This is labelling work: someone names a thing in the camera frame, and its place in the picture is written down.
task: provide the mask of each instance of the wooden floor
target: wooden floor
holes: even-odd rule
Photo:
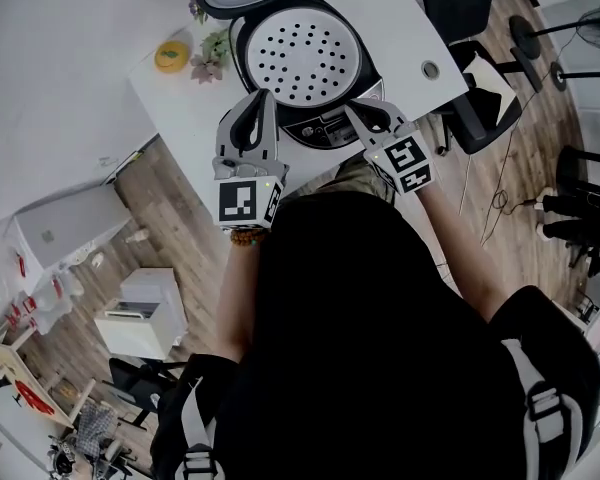
[[[527,0],[494,0],[489,28],[478,39],[497,61],[511,60],[507,19],[512,14],[527,17],[537,27],[541,25]],[[556,52],[546,37],[541,41],[543,55],[534,65],[544,76]],[[508,75],[508,78],[524,104],[533,94],[528,81],[521,75]],[[424,118],[419,125],[434,148],[442,136],[439,120]],[[508,140],[509,134],[505,133],[474,155],[468,171],[468,157],[457,146],[446,157],[435,159],[438,177],[457,208],[460,208],[468,172],[462,217],[479,236],[485,226]],[[512,137],[501,184],[509,196],[507,209],[535,197],[544,186],[555,186],[557,156],[567,144],[581,147],[573,102],[568,93],[557,92],[547,79],[544,90],[531,101]],[[332,175],[328,173],[311,185],[315,187]],[[99,268],[92,267],[89,258],[75,269],[85,295],[75,301],[74,311],[47,336],[35,336],[23,347],[32,368],[42,376],[62,369],[68,380],[78,387],[91,377],[109,379],[110,354],[93,323],[93,316],[116,295],[120,281],[138,267],[175,269],[190,333],[182,346],[173,349],[172,358],[185,360],[191,352],[209,351],[213,344],[214,307],[228,251],[227,238],[212,225],[209,213],[161,140],[153,143],[143,157],[122,173],[116,188],[134,221],[101,249],[105,259]],[[398,207],[429,244],[437,263],[442,263],[442,253],[415,197],[400,201]],[[495,210],[491,212],[487,233],[497,214]],[[518,208],[512,216],[502,215],[485,248],[501,267],[511,290],[535,284],[549,297],[570,306],[575,301],[576,287],[584,280],[583,271],[567,268],[568,254],[561,243],[544,243],[538,239],[535,225],[539,217],[526,207]],[[125,243],[125,238],[141,227],[149,229],[150,238],[141,243]],[[441,275],[446,276],[446,273],[445,267],[441,267]],[[93,398],[111,403],[121,415],[136,412],[117,402],[101,386],[93,391]],[[116,431],[145,468],[150,464],[148,450],[156,423],[155,416],[151,415],[147,420],[148,432],[128,427]]]

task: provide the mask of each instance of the white cabinet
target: white cabinet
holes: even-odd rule
[[[5,235],[13,271],[31,295],[54,272],[108,242],[131,215],[113,185],[104,185],[18,212]]]
[[[141,268],[120,285],[95,318],[112,354],[166,359],[187,332],[187,319],[173,269]]]

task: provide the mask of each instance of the fan base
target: fan base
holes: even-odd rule
[[[567,81],[564,78],[562,78],[562,74],[564,73],[562,66],[560,64],[558,64],[557,62],[552,62],[551,68],[550,68],[550,73],[551,73],[551,81],[553,82],[553,85],[555,86],[555,88],[558,89],[560,92],[566,91],[567,90]]]
[[[529,34],[535,32],[533,25],[522,16],[511,16],[509,18],[509,30],[516,46],[522,50],[522,53],[528,59],[537,59],[540,57],[542,48],[540,40],[537,37],[530,37]]]

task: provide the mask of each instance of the white drawer unit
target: white drawer unit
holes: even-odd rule
[[[166,359],[187,332],[187,319],[171,268],[141,268],[120,285],[120,298],[95,318],[109,352]]]

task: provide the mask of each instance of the white desk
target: white desk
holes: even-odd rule
[[[380,75],[386,100],[413,121],[467,91],[462,74],[433,25],[415,0],[326,0],[349,20],[360,34]],[[200,44],[227,22],[209,19],[192,24],[176,37]],[[224,114],[246,93],[231,66],[222,81],[198,85],[190,80],[191,68],[165,75],[153,65],[151,52],[130,74],[140,101],[178,165],[211,211],[216,205],[211,160],[215,156],[216,128]],[[422,64],[435,62],[440,75],[427,80]],[[278,156],[291,166],[285,192],[338,165],[362,149],[360,142],[337,150],[321,151],[301,146],[281,133]]]
[[[73,428],[73,422],[82,410],[91,391],[96,385],[95,379],[91,379],[69,414],[66,414],[56,401],[51,398],[49,390],[62,379],[56,374],[47,383],[41,385],[27,368],[22,358],[18,355],[18,348],[35,332],[33,327],[27,328],[11,345],[0,343],[0,375],[7,377],[9,382],[18,391],[24,403],[32,411],[60,423],[65,427]]]

